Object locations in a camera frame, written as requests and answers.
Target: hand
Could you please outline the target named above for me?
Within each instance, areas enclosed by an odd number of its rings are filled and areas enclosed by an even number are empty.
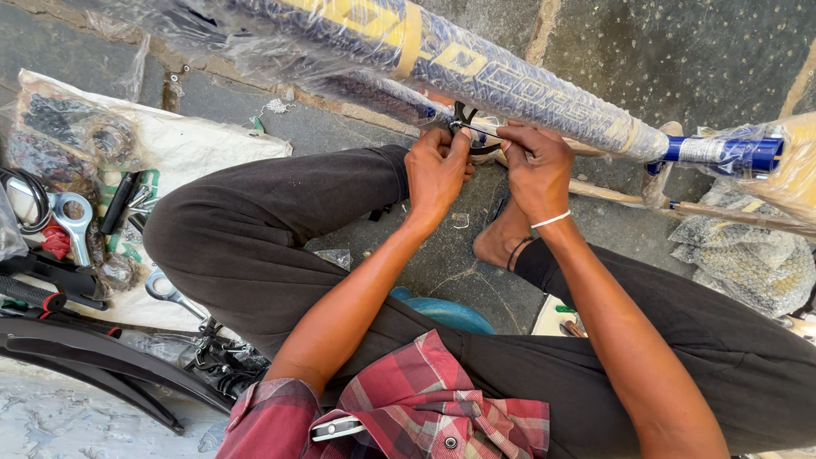
[[[425,132],[406,155],[411,211],[433,231],[454,202],[462,183],[475,171],[467,164],[470,130],[459,130],[451,139],[448,131],[434,128]]]
[[[531,225],[565,213],[575,153],[557,134],[520,123],[509,124],[496,129],[496,133],[504,138],[502,149],[516,204]],[[533,158],[528,159],[525,150]]]

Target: tape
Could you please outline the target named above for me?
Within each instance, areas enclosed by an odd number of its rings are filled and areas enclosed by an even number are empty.
[[[629,146],[635,140],[635,136],[637,135],[637,122],[632,123],[632,134],[629,135],[629,140],[626,141],[626,144],[618,150],[618,153],[626,153],[629,150]]]
[[[394,79],[405,79],[414,69],[416,58],[419,55],[419,42],[422,38],[422,8],[416,3],[406,0],[406,31],[402,39],[402,53],[397,67],[391,72]]]

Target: man's left hand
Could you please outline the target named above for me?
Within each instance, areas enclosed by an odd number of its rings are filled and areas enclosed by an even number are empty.
[[[411,214],[437,225],[459,195],[462,183],[475,171],[467,164],[470,130],[463,128],[451,138],[448,131],[434,128],[425,132],[406,155]]]

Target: red plastic piece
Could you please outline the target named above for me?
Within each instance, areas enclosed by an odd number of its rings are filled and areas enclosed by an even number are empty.
[[[65,233],[62,226],[51,220],[48,226],[42,231],[46,240],[42,241],[42,248],[53,253],[57,260],[62,260],[71,252],[71,238]]]

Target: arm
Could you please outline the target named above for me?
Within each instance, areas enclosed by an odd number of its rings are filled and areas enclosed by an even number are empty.
[[[557,135],[528,127],[503,127],[498,133],[506,139],[510,190],[528,221],[565,213],[574,158],[570,147]],[[537,230],[558,261],[592,348],[632,419],[643,457],[729,457],[716,418],[691,375],[572,219]]]
[[[371,256],[332,288],[298,322],[264,381],[291,377],[322,394],[352,356],[392,288],[422,242],[431,235],[469,179],[470,132],[452,140],[441,129],[422,135],[406,155],[411,211]]]

